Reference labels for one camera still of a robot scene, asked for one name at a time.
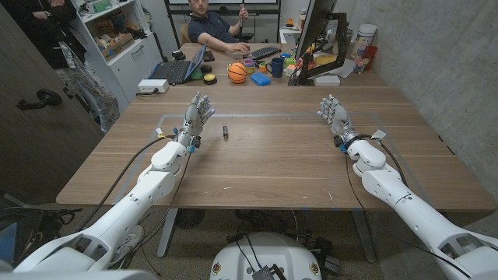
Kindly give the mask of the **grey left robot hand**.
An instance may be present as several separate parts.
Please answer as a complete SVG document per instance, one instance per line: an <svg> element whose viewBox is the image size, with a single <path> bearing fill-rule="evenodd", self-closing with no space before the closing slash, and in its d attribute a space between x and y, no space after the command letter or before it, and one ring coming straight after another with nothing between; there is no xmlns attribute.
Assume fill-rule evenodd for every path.
<svg viewBox="0 0 498 280"><path fill-rule="evenodd" d="M184 114L181 129L177 134L177 142L188 147L203 130L204 124L216 111L212 109L207 95L197 92Z"/></svg>

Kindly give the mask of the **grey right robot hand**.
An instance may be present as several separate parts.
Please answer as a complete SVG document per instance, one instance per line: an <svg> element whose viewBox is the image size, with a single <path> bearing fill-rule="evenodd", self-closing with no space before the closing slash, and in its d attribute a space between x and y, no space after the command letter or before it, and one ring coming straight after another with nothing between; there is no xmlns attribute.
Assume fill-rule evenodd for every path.
<svg viewBox="0 0 498 280"><path fill-rule="evenodd" d="M336 147L343 145L347 149L354 141L360 139L346 109L337 98L332 95L323 98L320 106L321 109L317 113L328 122Z"/></svg>

